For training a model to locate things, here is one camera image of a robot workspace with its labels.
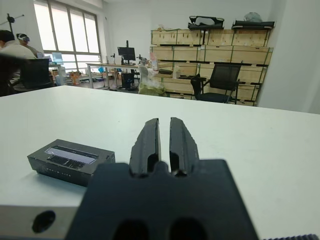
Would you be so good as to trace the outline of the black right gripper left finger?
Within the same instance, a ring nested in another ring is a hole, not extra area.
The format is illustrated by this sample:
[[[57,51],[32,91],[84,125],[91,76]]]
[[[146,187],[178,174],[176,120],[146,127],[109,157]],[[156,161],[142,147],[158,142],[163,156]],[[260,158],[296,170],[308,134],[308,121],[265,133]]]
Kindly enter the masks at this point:
[[[161,160],[161,140],[159,119],[148,120],[136,142],[129,160],[130,171],[135,177],[148,176],[154,171],[155,165]]]

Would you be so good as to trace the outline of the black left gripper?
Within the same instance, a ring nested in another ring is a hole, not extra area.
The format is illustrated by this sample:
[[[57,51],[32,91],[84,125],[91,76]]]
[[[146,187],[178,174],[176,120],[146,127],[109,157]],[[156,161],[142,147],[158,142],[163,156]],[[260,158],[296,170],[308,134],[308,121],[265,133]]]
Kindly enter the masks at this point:
[[[14,88],[11,85],[15,72],[23,65],[24,59],[8,54],[0,54],[0,96],[9,96],[14,94]]]

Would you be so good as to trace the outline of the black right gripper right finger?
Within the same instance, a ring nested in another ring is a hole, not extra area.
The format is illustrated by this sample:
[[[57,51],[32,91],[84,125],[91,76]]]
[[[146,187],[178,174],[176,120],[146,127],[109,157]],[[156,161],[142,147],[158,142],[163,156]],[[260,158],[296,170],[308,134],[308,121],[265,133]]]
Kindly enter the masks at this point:
[[[184,122],[177,117],[170,119],[169,160],[174,175],[191,174],[200,160],[195,140]]]

